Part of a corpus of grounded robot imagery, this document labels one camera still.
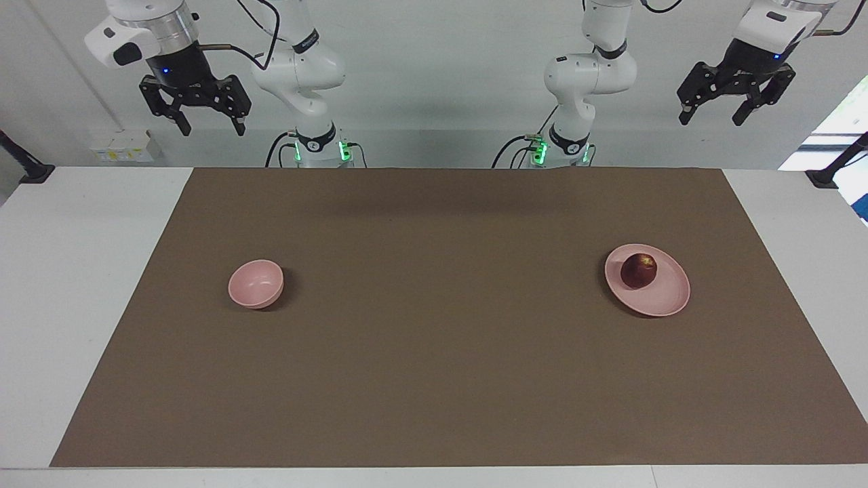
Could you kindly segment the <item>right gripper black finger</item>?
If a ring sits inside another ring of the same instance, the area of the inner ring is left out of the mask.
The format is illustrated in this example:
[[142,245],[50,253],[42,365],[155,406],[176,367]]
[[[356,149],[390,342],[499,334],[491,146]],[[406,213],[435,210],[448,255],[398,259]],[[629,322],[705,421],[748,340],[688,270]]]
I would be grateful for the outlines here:
[[139,83],[139,89],[153,115],[170,120],[183,136],[190,136],[191,125],[183,114],[182,101],[176,94],[164,92],[164,86],[154,75],[145,75]]
[[245,135],[245,118],[250,114],[251,107],[248,93],[237,75],[219,80],[219,111],[231,120],[239,137]]

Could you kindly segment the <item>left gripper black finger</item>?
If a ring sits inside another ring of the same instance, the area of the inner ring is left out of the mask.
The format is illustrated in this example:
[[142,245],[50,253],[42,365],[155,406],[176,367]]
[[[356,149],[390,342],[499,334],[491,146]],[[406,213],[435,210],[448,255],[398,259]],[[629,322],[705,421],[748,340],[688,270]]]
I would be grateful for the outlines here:
[[677,89],[677,96],[682,106],[678,119],[682,126],[690,123],[698,107],[720,96],[718,75],[719,68],[704,62],[697,62],[688,72]]
[[796,73],[790,65],[782,65],[767,81],[754,77],[747,86],[746,100],[732,116],[735,126],[741,126],[751,113],[765,105],[775,105],[794,80]]

